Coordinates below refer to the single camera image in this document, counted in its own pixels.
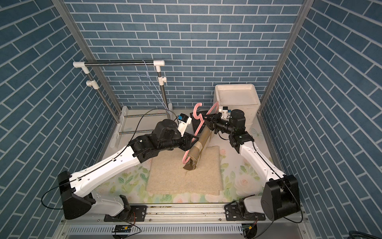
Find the brown plaid scarf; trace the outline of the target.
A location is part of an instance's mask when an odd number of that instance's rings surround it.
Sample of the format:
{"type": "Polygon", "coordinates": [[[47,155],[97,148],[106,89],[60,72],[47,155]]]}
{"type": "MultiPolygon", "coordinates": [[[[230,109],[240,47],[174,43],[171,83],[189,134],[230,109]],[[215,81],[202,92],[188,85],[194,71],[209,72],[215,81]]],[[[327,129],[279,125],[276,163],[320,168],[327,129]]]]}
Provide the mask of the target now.
{"type": "Polygon", "coordinates": [[[198,141],[185,153],[185,163],[183,167],[185,170],[191,171],[197,168],[198,161],[201,158],[206,144],[210,141],[211,135],[212,130],[205,126],[198,141]]]}

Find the pink plastic hanger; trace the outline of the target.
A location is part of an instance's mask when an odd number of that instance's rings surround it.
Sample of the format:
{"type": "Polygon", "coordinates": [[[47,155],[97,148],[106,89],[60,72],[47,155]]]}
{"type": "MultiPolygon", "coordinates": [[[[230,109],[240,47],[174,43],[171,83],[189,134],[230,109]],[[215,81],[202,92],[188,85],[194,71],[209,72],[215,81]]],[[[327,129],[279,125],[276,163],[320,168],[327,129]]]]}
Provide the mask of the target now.
{"type": "MultiPolygon", "coordinates": [[[[199,131],[201,130],[205,120],[203,119],[203,116],[202,114],[199,114],[197,115],[197,110],[199,107],[201,107],[203,104],[202,103],[197,103],[195,106],[194,106],[194,109],[193,109],[193,117],[196,119],[196,120],[200,120],[200,124],[197,128],[197,130],[195,131],[194,133],[194,136],[197,136],[199,131]]],[[[216,102],[213,104],[213,106],[208,110],[207,112],[207,115],[210,114],[211,112],[213,112],[213,110],[215,110],[216,112],[218,112],[218,106],[219,106],[219,103],[216,102]]],[[[190,157],[188,157],[188,153],[189,153],[189,150],[185,152],[184,154],[184,157],[182,159],[182,163],[184,165],[186,165],[189,161],[190,161],[190,157]]]]}

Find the beige scarf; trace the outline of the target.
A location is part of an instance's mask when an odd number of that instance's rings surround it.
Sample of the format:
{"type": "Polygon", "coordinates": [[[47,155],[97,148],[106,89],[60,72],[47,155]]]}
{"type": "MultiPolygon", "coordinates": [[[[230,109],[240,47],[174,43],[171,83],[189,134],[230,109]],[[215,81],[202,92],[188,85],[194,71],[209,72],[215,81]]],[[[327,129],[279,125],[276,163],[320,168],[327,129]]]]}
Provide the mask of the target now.
{"type": "Polygon", "coordinates": [[[180,149],[152,158],[146,190],[152,194],[197,193],[219,195],[223,190],[219,146],[207,147],[196,168],[184,169],[180,149]]]}

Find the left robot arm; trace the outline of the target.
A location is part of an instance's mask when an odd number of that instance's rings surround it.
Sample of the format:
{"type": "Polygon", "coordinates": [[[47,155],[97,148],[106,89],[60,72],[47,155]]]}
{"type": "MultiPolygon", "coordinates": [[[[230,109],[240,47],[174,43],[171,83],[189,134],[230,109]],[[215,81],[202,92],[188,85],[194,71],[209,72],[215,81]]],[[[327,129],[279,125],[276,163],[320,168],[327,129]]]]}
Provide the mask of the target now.
{"type": "Polygon", "coordinates": [[[64,218],[73,220],[85,214],[104,214],[108,222],[130,220],[133,213],[126,196],[102,196],[94,189],[122,171],[158,156],[161,151],[191,149],[197,139],[186,132],[191,122],[184,114],[178,116],[178,122],[164,119],[150,134],[132,139],[123,149],[93,166],[75,173],[61,172],[57,181],[64,218]]]}

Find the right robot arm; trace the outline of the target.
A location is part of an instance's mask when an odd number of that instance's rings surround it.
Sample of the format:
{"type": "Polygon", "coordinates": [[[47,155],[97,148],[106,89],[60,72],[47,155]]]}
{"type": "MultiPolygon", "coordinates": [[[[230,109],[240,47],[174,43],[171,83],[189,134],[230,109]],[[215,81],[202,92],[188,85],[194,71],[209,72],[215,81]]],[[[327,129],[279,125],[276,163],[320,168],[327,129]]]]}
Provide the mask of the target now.
{"type": "Polygon", "coordinates": [[[203,115],[203,119],[214,134],[228,134],[230,145],[248,161],[263,184],[261,196],[247,196],[237,203],[242,217],[261,213],[275,221],[301,212],[297,179],[279,170],[259,150],[246,131],[242,110],[232,110],[228,119],[223,119],[222,113],[203,115]]]}

